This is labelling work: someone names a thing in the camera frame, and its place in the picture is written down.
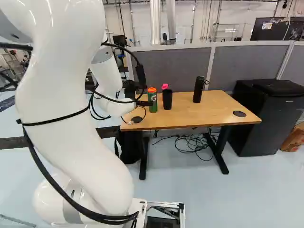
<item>black table leg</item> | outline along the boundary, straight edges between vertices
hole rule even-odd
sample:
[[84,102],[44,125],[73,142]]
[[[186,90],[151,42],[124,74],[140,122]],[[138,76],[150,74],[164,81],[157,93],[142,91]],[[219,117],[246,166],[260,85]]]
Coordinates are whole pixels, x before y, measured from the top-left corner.
[[142,158],[141,158],[141,166],[140,166],[140,170],[139,170],[139,179],[143,181],[146,179],[149,137],[142,138],[141,148],[142,148]]
[[204,137],[207,139],[207,143],[210,146],[211,150],[213,151],[214,157],[217,160],[220,170],[222,171],[223,174],[229,174],[229,170],[222,157],[222,153],[226,145],[230,130],[231,130],[231,126],[221,127],[216,144],[213,142],[209,133],[204,133]]

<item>pink lid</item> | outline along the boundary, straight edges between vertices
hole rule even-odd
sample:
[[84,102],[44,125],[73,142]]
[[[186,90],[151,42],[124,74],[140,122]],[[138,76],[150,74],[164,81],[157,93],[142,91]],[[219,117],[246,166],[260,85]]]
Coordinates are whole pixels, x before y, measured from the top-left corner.
[[162,90],[168,89],[168,88],[169,88],[169,85],[167,83],[162,84],[162,87],[161,87]]

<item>orange bottle cap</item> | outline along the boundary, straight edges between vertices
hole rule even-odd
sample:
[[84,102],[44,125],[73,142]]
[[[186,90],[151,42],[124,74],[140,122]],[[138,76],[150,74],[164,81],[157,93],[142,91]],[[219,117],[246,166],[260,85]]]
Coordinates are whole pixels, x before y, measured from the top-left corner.
[[150,94],[156,93],[156,89],[154,87],[150,87],[148,89],[148,93],[150,93]]

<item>gatorade bottle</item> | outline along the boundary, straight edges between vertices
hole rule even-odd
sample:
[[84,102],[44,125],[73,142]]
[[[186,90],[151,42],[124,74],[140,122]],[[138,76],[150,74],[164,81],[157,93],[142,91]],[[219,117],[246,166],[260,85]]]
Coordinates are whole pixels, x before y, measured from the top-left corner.
[[150,87],[148,89],[148,101],[153,101],[153,105],[149,106],[150,113],[157,112],[157,96],[156,96],[156,89]]

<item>black cabinet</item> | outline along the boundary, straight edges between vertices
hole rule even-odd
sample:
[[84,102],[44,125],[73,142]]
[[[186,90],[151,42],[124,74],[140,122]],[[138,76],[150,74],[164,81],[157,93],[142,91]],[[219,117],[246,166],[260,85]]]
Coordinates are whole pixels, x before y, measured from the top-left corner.
[[239,156],[275,154],[304,108],[304,87],[286,80],[241,80],[233,98],[262,119],[234,126],[228,141]]

